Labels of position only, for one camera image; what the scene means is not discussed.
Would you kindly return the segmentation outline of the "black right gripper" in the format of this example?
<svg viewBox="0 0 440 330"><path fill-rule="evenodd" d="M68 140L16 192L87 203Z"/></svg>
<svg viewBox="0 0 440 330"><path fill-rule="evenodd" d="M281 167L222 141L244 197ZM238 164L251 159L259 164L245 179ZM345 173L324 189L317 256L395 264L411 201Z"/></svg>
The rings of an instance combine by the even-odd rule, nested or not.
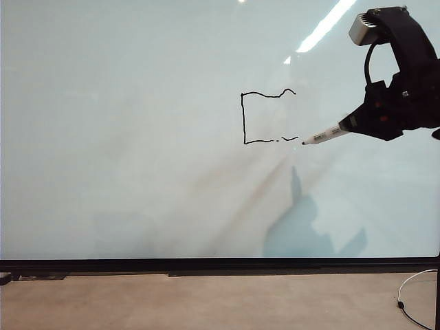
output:
<svg viewBox="0 0 440 330"><path fill-rule="evenodd" d="M414 76L393 75L390 85L367 80L363 103L339 121L343 131L390 141L404 131L433 129L439 139L439 60L422 65Z"/></svg>

